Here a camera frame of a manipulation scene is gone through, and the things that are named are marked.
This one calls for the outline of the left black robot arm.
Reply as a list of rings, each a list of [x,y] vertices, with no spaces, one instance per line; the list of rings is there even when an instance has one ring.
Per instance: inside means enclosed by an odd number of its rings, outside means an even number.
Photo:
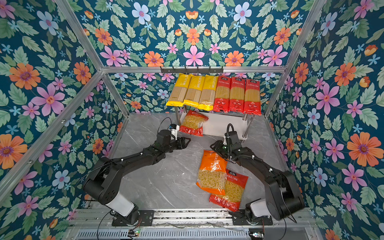
[[[190,141],[190,138],[175,137],[170,130],[161,130],[152,145],[136,154],[115,159],[102,157],[88,174],[83,190],[119,217],[128,218],[138,211],[138,208],[120,190],[123,177],[138,169],[157,164],[167,153],[187,148]]]

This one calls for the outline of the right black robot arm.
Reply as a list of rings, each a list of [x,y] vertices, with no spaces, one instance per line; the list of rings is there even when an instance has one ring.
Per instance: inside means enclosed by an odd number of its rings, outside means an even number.
[[[264,184],[263,197],[246,204],[245,216],[248,222],[264,216],[282,220],[305,208],[294,175],[290,171],[273,168],[251,149],[243,147],[237,132],[226,133],[224,141],[218,140],[210,148],[224,160],[249,170]]]

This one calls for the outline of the red spaghetti package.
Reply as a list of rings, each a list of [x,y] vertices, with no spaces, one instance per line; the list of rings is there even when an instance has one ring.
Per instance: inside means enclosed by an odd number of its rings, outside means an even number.
[[[245,103],[245,79],[233,77],[231,79],[230,87],[230,99],[229,99],[229,110],[231,112],[242,113],[244,111]]]
[[[216,95],[214,100],[214,112],[225,112],[229,111],[230,107],[230,88],[231,78],[226,76],[220,76],[216,88]]]
[[[246,80],[244,113],[259,116],[262,114],[259,81]]]

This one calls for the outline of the yellow spaghetti package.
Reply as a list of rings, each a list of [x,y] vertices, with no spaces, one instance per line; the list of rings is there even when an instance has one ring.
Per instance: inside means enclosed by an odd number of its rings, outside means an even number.
[[[182,107],[193,75],[179,74],[166,106]]]
[[[208,112],[213,110],[218,80],[218,76],[206,75],[200,101],[197,107],[199,110]]]
[[[183,104],[197,107],[200,102],[205,76],[192,76]]]

